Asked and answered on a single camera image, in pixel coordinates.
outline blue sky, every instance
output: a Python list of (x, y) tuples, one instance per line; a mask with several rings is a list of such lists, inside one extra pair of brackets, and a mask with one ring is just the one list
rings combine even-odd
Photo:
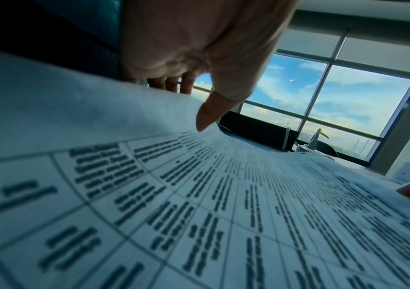
[[(325, 67), (324, 63), (273, 55), (249, 100), (303, 115)], [(196, 85), (210, 88), (210, 76), (200, 76)], [(379, 136), (409, 87), (410, 80), (333, 66), (310, 117)], [(207, 97), (201, 91), (193, 94), (202, 100)], [(242, 113), (280, 126), (289, 123), (295, 130), (300, 122), (250, 105), (244, 105)], [(330, 136), (323, 140), (363, 158), (374, 143), (365, 146), (366, 138), (314, 123), (306, 123), (302, 132), (313, 134), (319, 127)]]

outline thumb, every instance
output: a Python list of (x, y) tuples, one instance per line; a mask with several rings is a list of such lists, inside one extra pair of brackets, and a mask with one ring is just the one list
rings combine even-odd
[(195, 120), (197, 130), (199, 132), (205, 130), (238, 104), (239, 102), (230, 101), (216, 91), (212, 91), (197, 113)]

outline sheet of paper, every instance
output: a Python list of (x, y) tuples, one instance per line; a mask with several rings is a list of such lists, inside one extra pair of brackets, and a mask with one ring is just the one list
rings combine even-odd
[(410, 288), (410, 200), (0, 53), (0, 288)]

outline human hand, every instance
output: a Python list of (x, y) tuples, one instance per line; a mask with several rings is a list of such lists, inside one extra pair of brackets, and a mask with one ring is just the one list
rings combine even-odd
[(299, 0), (126, 0), (121, 79), (191, 94), (209, 72), (213, 91), (196, 118), (203, 131), (248, 98)]

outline white wall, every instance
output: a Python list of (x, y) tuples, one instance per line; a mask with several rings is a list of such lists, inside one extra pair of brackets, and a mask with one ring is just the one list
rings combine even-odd
[(410, 105), (405, 109), (371, 168), (386, 174), (410, 140)]

